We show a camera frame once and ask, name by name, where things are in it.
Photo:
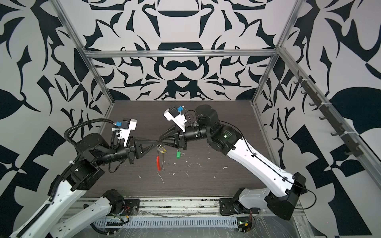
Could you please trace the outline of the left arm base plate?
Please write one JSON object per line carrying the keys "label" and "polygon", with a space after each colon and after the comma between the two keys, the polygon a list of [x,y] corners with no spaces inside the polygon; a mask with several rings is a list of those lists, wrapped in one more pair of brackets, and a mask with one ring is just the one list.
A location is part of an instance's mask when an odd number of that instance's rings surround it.
{"label": "left arm base plate", "polygon": [[119,216],[135,215],[140,210],[140,199],[125,199],[121,210],[117,213]]}

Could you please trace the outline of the aluminium front rail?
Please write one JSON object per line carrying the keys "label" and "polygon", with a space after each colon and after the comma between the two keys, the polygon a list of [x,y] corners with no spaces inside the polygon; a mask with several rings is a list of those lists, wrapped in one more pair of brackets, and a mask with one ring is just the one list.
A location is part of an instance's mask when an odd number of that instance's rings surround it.
{"label": "aluminium front rail", "polygon": [[[220,216],[219,197],[141,197],[140,210],[135,216],[147,217],[193,217]],[[64,214],[66,219],[83,210],[83,205],[93,204],[98,198],[82,197],[77,200]],[[265,205],[260,209],[260,215],[275,216]]]}

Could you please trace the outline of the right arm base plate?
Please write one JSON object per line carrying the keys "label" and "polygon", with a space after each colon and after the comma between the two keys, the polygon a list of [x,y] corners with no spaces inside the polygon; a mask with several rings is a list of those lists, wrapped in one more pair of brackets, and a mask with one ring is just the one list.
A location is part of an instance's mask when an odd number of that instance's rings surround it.
{"label": "right arm base plate", "polygon": [[219,199],[219,213],[222,216],[232,216],[239,214],[259,214],[260,208],[245,208],[238,200],[233,198],[220,198]]}

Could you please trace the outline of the small green circuit board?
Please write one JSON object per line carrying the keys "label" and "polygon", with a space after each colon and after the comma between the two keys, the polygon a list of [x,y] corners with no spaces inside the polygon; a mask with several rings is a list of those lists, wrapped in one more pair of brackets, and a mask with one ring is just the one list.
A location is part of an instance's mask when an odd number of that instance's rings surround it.
{"label": "small green circuit board", "polygon": [[255,225],[256,225],[256,221],[253,216],[237,218],[238,231],[241,233],[249,232],[255,227]]}

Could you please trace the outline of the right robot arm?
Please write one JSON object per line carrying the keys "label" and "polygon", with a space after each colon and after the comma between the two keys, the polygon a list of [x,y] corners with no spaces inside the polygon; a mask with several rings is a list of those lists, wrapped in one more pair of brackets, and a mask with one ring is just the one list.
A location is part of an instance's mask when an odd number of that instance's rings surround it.
{"label": "right robot arm", "polygon": [[244,166],[266,186],[264,189],[240,188],[227,204],[220,205],[220,214],[250,213],[265,206],[277,217],[290,220],[300,195],[307,191],[306,178],[300,173],[291,174],[268,160],[249,144],[238,128],[222,122],[211,106],[198,106],[194,114],[196,121],[187,125],[190,117],[183,106],[167,109],[164,117],[175,125],[160,136],[159,142],[186,150],[188,142],[205,139],[212,149]]}

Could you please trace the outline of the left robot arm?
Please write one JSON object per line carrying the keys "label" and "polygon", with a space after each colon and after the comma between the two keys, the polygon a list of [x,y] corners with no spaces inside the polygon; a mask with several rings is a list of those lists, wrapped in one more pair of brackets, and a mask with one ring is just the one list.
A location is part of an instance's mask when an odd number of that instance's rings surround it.
{"label": "left robot arm", "polygon": [[109,214],[118,216],[124,212],[124,197],[115,189],[106,191],[98,200],[70,218],[60,219],[104,175],[101,166],[113,162],[130,164],[155,149],[158,142],[130,136],[126,145],[117,149],[108,147],[97,133],[86,136],[74,146],[78,157],[70,162],[57,177],[49,199],[19,229],[12,238],[72,238],[84,228]]}

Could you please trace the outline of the red capped key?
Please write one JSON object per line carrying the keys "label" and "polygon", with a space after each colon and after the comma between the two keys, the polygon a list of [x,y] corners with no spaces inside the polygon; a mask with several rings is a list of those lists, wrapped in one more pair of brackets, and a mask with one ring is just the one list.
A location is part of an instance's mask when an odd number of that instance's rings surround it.
{"label": "red capped key", "polygon": [[156,157],[156,165],[157,165],[157,170],[160,172],[162,170],[160,156]]}

